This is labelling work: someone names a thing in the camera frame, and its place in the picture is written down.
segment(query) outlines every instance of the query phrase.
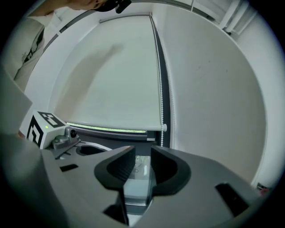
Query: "gray surface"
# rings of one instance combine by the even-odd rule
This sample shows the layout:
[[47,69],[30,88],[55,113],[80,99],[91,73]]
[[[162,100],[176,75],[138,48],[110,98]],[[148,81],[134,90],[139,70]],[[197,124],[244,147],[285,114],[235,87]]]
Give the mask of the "gray surface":
[[229,183],[249,205],[258,194],[226,167],[210,159],[164,148],[191,168],[187,185],[174,196],[158,196],[136,227],[212,227],[233,218],[215,186]]
[[[12,136],[1,136],[0,140],[0,151],[9,152],[1,153],[5,177],[13,190],[21,193],[21,198],[38,212],[48,208],[47,212],[52,213],[44,216],[50,216],[49,219],[57,224],[67,223],[68,227],[126,227],[102,213],[114,203],[118,193],[104,189],[92,168],[123,148],[86,157],[71,151],[75,155],[73,159],[55,161],[50,151],[39,150],[28,140]],[[176,195],[154,197],[136,227],[212,227],[229,221],[233,216],[215,190],[217,184],[224,182],[228,182],[249,205],[258,198],[257,192],[221,164],[164,149],[189,164],[191,178]],[[59,166],[73,163],[79,167],[62,173]]]
[[116,202],[118,192],[105,189],[96,179],[94,169],[97,164],[113,155],[118,154],[126,147],[113,151],[106,151],[95,155],[81,156],[76,153],[76,147],[71,148],[69,158],[57,160],[59,167],[76,164],[78,168],[64,172],[63,175],[74,190],[84,198],[92,207],[99,211],[106,210]]

